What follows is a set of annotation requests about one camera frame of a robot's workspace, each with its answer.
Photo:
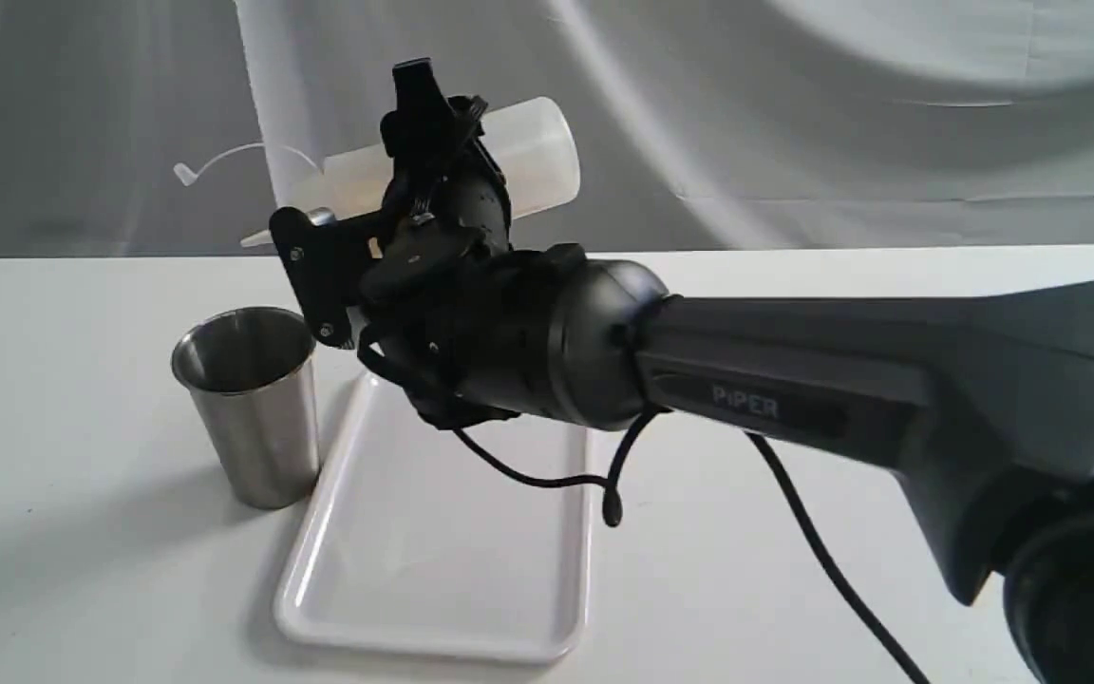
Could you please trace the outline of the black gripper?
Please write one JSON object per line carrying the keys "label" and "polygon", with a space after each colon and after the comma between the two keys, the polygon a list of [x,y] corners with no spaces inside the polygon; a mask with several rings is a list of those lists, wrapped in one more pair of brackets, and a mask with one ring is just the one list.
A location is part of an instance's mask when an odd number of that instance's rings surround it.
{"label": "black gripper", "polygon": [[357,217],[370,259],[357,276],[365,314],[407,308],[472,260],[511,250],[508,194],[481,143],[489,103],[443,95],[430,58],[395,65],[392,83],[395,108],[379,121],[392,179],[379,208]]}

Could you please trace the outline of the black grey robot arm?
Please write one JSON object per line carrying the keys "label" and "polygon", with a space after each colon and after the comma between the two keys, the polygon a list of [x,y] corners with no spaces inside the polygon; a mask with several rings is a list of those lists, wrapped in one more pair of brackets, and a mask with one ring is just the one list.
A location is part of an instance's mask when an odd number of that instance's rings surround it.
{"label": "black grey robot arm", "polygon": [[382,258],[360,278],[362,364],[508,478],[596,485],[620,524],[635,439],[665,411],[737,426],[808,548],[895,662],[926,676],[808,520],[771,439],[891,472],[952,598],[1004,581],[1041,683],[1094,683],[1094,281],[1014,294],[696,298],[577,245],[514,250],[481,97],[426,58],[392,69]]}

